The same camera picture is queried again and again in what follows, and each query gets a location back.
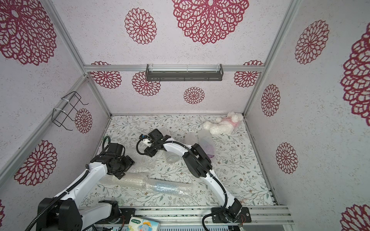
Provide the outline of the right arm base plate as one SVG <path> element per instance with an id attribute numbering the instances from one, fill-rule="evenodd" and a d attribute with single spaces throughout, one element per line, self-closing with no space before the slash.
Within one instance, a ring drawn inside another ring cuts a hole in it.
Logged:
<path id="1" fill-rule="evenodd" d="M 251 223 L 250 211 L 242 207 L 240 212 L 232 213 L 231 209 L 212 216 L 213 223 Z"/>

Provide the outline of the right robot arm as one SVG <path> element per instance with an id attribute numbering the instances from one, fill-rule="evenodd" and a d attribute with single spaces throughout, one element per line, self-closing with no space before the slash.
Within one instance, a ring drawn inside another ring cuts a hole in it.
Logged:
<path id="1" fill-rule="evenodd" d="M 158 151 L 166 151 L 181 157 L 190 173 L 205 181 L 209 189 L 218 198 L 221 208 L 215 214 L 221 214 L 227 221 L 234 222 L 242 211 L 240 201 L 232 195 L 216 175 L 212 162 L 202 147 L 176 141 L 169 135 L 163 135 L 155 129 L 147 135 L 140 135 L 136 151 L 142 156 L 153 157 Z"/>

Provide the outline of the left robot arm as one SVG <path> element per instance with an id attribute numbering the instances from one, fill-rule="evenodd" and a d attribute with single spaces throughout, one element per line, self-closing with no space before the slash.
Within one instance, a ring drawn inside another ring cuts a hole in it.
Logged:
<path id="1" fill-rule="evenodd" d="M 97 205 L 82 208 L 83 199 L 105 176 L 122 179 L 135 162 L 125 155 L 125 148 L 111 143 L 95 156 L 85 171 L 66 189 L 53 198 L 44 198 L 38 214 L 28 226 L 37 231 L 84 231 L 100 221 L 119 222 L 121 211 L 117 201 L 102 200 Z"/>

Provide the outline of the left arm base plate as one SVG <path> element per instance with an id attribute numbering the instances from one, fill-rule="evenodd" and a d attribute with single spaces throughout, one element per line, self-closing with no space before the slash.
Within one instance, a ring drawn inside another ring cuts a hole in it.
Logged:
<path id="1" fill-rule="evenodd" d="M 118 212 L 114 212 L 113 216 L 110 216 L 102 221 L 100 224 L 123 224 L 129 222 L 131 217 L 135 215 L 135 208 L 119 208 Z"/>

